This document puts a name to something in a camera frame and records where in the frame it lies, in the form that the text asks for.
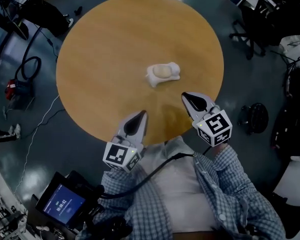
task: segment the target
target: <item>floor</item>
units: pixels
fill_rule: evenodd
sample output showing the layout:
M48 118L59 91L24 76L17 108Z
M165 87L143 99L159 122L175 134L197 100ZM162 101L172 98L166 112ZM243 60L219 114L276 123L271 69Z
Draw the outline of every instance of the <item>floor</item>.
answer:
M106 0L49 0L62 13L69 13L74 17L75 21L79 17L74 16L74 10L79 6L83 7L83 15L104 1ZM224 77L216 103L226 110L233 123L229 143L237 151L245 172L257 189L262 193L273 191L288 165L287 161L278 157L270 148L272 127L285 101L282 88L285 64L279 56L270 52L265 57L256 54L252 60L246 60L246 44L228 37L234 32L232 22L241 18L240 10L229 0L181 1L197 10L210 23L221 44ZM33 35L36 28L30 23L28 26L30 35ZM57 39L47 30L44 33L51 38L55 52L58 53L66 34ZM41 70L35 79L35 101L29 110L11 111L7 121L4 119L2 107L7 105L4 90L8 80L14 77L27 44L27 41L14 36L7 45L0 64L0 129L8 130L9 125L21 123L24 136L42 120L58 95L56 57L46 39L39 34L28 55L36 55L42 59ZM247 136L236 125L236 121L241 107L255 102L261 102L267 107L269 124L262 134ZM57 99L47 117L62 108L61 101ZM207 147L193 129L184 134L184 139L196 151L203 151ZM31 141L30 136L0 144L0 172L12 191L22 177ZM77 126L67 112L60 112L47 125L38 129L27 159L23 182L16 192L17 197L27 207L31 195L40 196L56 171L66 175L71 170L76 170L92 184L98 184L103 171L108 168L102 162L104 147L103 141Z

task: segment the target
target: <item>checkered sleeve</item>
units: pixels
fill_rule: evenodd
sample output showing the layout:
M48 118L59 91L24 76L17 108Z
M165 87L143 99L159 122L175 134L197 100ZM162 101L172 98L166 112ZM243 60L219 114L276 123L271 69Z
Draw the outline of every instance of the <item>checkered sleeve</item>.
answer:
M130 190L136 185L136 181L133 178L132 174L117 169L111 169L111 171L104 172L101 184L104 186L105 193L114 195ZM124 217L132 202L132 194L115 199L100 198L98 200L98 203L104 207L104 212L98 213L93 218L93 223L97 224L116 216ZM84 224L83 230L80 231L75 239L83 240L89 237L91 237L91 235L87 230L86 224Z
M254 226L266 239L285 239L285 230L279 216L269 201L256 190L232 147L228 145L223 149L212 166L223 193L247 203L247 224Z

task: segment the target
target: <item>white t-shirt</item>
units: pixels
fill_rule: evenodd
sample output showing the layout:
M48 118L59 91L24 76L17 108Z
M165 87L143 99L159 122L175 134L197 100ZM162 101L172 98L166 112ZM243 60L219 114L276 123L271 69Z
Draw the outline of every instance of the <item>white t-shirt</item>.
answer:
M181 137L169 141L166 146L162 143L148 147L140 165L150 174L167 158L178 153L194 153ZM193 157L186 156L169 162L151 180L158 187L161 200L170 215L173 233L211 231L212 227L216 228L214 214L197 180Z

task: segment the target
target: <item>screen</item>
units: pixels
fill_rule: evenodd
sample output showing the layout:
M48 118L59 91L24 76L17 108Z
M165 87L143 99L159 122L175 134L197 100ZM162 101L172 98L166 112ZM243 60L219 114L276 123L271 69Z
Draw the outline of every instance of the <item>screen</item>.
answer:
M43 211L56 220L67 224L84 202L84 198L60 184Z

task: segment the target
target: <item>white cable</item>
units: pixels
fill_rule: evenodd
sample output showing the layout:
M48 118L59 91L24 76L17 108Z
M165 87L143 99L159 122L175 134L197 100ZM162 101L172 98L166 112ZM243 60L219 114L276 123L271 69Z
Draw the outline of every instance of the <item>white cable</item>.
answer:
M20 187L22 181L24 180L24 177L25 177L25 171L26 171L26 165L27 165L27 163L28 163L28 156L29 156L29 153L30 153L30 148L31 148L31 146L32 146L32 143L34 142L34 137L35 137L35 135L36 135L36 133L37 133L37 131L38 131L38 129L39 129L39 125L41 125L41 124L43 123L43 121L44 121L46 115L49 113L49 111L51 110L53 104L55 103L55 101L56 101L58 98L59 98L59 95L52 101L50 108L49 108L48 111L44 114L44 116L43 116L41 122L37 125L37 127L36 127L36 129L35 129L35 132L34 132L34 134L32 135L32 140L31 140L31 143L30 143L29 148L28 148L28 153L26 154L26 157L25 157L25 163L24 163L24 168L23 168L23 172L22 172L22 177L21 177L21 180L20 180L19 184L16 186L16 188L15 188L15 190L14 190L14 192L13 192L14 195L16 195L16 192L17 192L18 188Z

